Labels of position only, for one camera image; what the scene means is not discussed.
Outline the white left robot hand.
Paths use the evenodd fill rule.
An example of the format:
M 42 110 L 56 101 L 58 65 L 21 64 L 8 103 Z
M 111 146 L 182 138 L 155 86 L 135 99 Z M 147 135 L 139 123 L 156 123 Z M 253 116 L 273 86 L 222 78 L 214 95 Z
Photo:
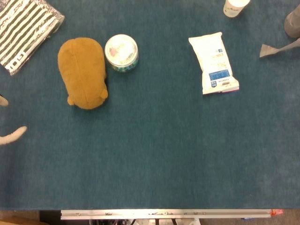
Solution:
M 8 106 L 8 101 L 0 94 L 0 106 Z M 27 131 L 26 126 L 18 128 L 11 134 L 0 136 L 0 145 L 5 145 L 18 140 Z

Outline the brown plush toy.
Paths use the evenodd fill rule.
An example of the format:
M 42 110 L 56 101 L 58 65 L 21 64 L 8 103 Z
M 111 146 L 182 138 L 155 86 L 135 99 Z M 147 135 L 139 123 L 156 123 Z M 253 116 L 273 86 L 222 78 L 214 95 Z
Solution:
M 108 98 L 104 51 L 96 40 L 78 37 L 66 41 L 58 53 L 58 67 L 69 105 L 91 110 Z

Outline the black white striped packaged cloth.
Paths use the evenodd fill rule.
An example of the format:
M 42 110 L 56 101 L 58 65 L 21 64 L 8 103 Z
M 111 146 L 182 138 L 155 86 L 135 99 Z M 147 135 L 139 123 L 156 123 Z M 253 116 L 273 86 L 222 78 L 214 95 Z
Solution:
M 46 0 L 0 0 L 0 65 L 17 73 L 64 18 Z

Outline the round food cup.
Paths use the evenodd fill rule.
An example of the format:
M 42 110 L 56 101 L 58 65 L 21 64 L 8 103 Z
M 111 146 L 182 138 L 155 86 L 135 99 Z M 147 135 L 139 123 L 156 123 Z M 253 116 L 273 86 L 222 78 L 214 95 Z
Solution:
M 122 73 L 130 71 L 139 61 L 137 43 L 129 35 L 114 35 L 105 44 L 105 56 L 115 71 Z

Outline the teal felt table cover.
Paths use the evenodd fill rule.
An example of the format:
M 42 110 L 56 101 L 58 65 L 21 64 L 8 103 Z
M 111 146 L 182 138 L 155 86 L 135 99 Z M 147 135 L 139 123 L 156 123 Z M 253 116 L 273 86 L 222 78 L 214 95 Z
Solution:
M 48 0 L 65 20 L 13 76 L 0 67 L 0 210 L 300 208 L 300 48 L 284 20 L 300 0 Z M 188 39 L 222 32 L 240 89 L 203 94 Z M 131 36 L 139 62 L 106 66 L 108 99 L 70 106 L 57 55 Z

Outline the white blue snack bag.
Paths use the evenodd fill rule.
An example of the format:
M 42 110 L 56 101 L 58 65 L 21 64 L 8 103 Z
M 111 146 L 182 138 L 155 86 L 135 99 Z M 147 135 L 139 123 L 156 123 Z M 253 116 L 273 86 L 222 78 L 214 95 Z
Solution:
M 202 93 L 227 93 L 240 89 L 222 40 L 222 32 L 190 37 L 191 44 L 202 70 Z

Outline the white paper cup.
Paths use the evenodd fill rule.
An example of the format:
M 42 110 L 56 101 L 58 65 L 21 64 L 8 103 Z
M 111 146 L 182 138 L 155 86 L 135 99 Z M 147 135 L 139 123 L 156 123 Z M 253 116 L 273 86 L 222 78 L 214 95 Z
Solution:
M 227 17 L 237 17 L 251 0 L 225 0 L 223 12 Z

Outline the grey flat fabric piece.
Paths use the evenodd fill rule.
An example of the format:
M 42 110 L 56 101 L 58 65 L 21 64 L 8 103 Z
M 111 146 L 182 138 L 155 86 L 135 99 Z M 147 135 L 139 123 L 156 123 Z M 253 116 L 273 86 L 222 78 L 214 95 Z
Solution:
M 298 38 L 296 41 L 292 42 L 291 44 L 288 44 L 288 45 L 286 45 L 282 48 L 279 48 L 279 49 L 274 48 L 274 47 L 269 46 L 269 45 L 262 44 L 259 57 L 262 58 L 262 57 L 265 57 L 265 56 L 268 56 L 268 55 L 273 55 L 273 54 L 276 54 L 278 52 L 293 49 L 295 47 L 300 47 L 300 38 Z

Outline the aluminium table edge rail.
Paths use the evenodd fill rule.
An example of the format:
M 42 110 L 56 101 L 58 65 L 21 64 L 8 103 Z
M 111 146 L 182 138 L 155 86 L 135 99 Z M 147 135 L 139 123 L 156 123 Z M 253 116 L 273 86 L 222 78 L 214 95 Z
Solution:
M 172 218 L 270 218 L 271 209 L 117 209 L 62 210 L 62 220 L 172 219 Z

